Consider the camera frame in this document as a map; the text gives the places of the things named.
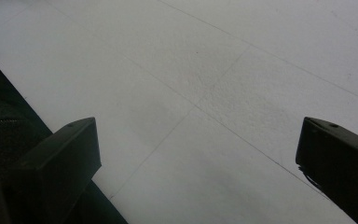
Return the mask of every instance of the white surface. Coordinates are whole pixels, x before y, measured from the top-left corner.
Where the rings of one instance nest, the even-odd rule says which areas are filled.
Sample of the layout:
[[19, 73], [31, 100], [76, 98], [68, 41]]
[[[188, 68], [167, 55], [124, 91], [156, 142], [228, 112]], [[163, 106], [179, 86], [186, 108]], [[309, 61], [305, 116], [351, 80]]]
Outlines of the white surface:
[[113, 201], [130, 223], [349, 223], [197, 108]]
[[305, 116], [358, 133], [357, 1], [0, 0], [0, 68], [52, 131], [96, 117], [130, 223], [353, 223], [295, 154]]
[[358, 97], [253, 47], [200, 108], [305, 182], [294, 162], [304, 117], [358, 133]]
[[161, 1], [358, 95], [358, 1]]

